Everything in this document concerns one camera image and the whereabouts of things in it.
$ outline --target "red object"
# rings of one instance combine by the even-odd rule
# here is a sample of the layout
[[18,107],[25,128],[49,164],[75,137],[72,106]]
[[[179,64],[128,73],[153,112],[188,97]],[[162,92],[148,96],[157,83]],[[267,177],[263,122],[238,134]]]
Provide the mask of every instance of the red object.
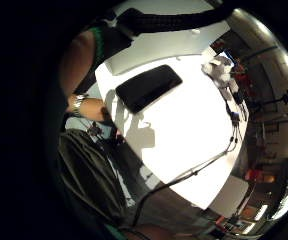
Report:
[[250,169],[247,171],[245,175],[245,180],[257,181],[258,179],[262,177],[262,172],[263,172],[262,170]]

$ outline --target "desk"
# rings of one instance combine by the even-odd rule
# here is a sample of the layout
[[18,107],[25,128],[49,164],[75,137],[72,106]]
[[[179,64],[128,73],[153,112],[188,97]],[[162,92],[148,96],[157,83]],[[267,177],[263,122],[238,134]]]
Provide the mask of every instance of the desk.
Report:
[[[164,183],[224,151],[232,135],[231,120],[220,92],[201,71],[204,61],[202,55],[166,58],[116,76],[105,63],[96,70],[101,96],[114,123],[146,167]],[[140,72],[163,64],[171,66],[183,83],[133,115],[118,99],[115,88]],[[233,101],[228,104],[232,111],[242,115]],[[246,126],[247,121],[240,122],[242,138]],[[226,182],[241,142],[239,139],[234,151],[197,176],[171,189],[193,205],[206,209]]]

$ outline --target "black cable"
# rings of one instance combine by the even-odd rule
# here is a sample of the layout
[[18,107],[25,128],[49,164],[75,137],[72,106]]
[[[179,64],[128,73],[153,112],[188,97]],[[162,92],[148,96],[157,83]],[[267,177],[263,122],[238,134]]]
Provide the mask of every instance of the black cable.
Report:
[[237,142],[238,142],[238,137],[237,137],[237,130],[236,130],[236,133],[235,133],[235,144],[234,144],[234,147],[231,149],[231,150],[227,150],[227,152],[233,152],[234,150],[235,150],[235,148],[236,148],[236,146],[237,146]]
[[[158,188],[156,188],[156,189],[148,192],[147,194],[145,194],[144,197],[140,200],[140,202],[139,202],[139,204],[138,204],[138,207],[137,207],[137,209],[136,209],[136,212],[135,212],[135,215],[134,215],[134,219],[133,219],[133,223],[132,223],[132,227],[135,227],[135,226],[137,225],[137,222],[138,222],[138,219],[139,219],[139,217],[140,217],[141,211],[142,211],[142,209],[143,209],[144,203],[146,202],[146,200],[147,200],[149,197],[151,197],[151,196],[154,195],[155,193],[157,193],[157,192],[159,192],[159,191],[161,191],[161,190],[163,190],[163,189],[165,189],[165,188],[169,188],[169,187],[171,187],[171,186],[173,186],[173,185],[175,185],[175,184],[178,184],[178,183],[180,183],[180,182],[183,182],[184,180],[189,179],[189,178],[192,177],[192,176],[196,176],[200,171],[202,171],[203,169],[205,169],[206,167],[208,167],[209,165],[211,165],[213,162],[215,162],[216,160],[218,160],[220,157],[224,156],[224,155],[228,152],[228,149],[229,149],[230,145],[232,144],[232,142],[233,142],[233,140],[234,140],[234,134],[237,134],[237,131],[236,131],[235,128],[236,128],[236,127],[233,126],[233,138],[231,137],[230,143],[229,143],[228,147],[227,147],[223,152],[221,152],[220,154],[216,155],[215,157],[213,157],[213,158],[211,158],[211,159],[209,159],[209,160],[207,160],[207,161],[205,161],[205,162],[203,162],[203,163],[201,163],[201,164],[199,164],[199,165],[197,165],[197,166],[189,169],[188,171],[180,174],[179,176],[182,176],[183,174],[191,171],[190,174],[185,175],[185,176],[183,176],[183,177],[176,177],[176,178],[175,178],[174,180],[172,180],[171,182],[169,182],[169,183],[167,183],[167,184],[165,184],[165,185],[163,185],[163,186],[161,186],[161,187],[158,187]],[[205,164],[205,163],[206,163],[206,165],[204,165],[202,168],[199,168],[199,169],[193,171],[194,168],[197,168],[197,167],[199,167],[199,166],[201,166],[201,165],[203,165],[203,164]]]

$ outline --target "person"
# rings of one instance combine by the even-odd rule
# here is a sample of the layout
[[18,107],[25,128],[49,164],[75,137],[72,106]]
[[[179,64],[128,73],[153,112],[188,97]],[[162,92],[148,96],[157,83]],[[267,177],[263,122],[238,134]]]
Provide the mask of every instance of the person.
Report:
[[[68,46],[58,67],[59,83],[67,99],[66,112],[81,115],[94,121],[105,121],[110,118],[105,104],[101,99],[87,98],[86,95],[74,94],[75,89],[89,73],[111,55],[129,47],[131,40],[116,29],[102,27],[91,28],[78,34]],[[152,240],[171,240],[173,234],[153,224],[136,226],[131,230],[118,231],[116,238],[137,240],[141,236]]]

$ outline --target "black strap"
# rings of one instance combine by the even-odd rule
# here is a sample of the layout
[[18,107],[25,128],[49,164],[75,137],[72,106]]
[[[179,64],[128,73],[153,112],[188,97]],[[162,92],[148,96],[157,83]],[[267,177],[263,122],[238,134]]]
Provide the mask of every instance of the black strap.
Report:
[[140,238],[142,240],[151,240],[149,237],[147,237],[146,235],[144,235],[140,231],[137,231],[133,228],[120,228],[119,230],[132,233],[133,235],[137,236],[138,238]]
[[117,18],[117,25],[132,31],[135,36],[141,33],[188,30],[222,21],[229,17],[236,7],[235,0],[228,0],[213,10],[179,15],[144,14],[130,8]]

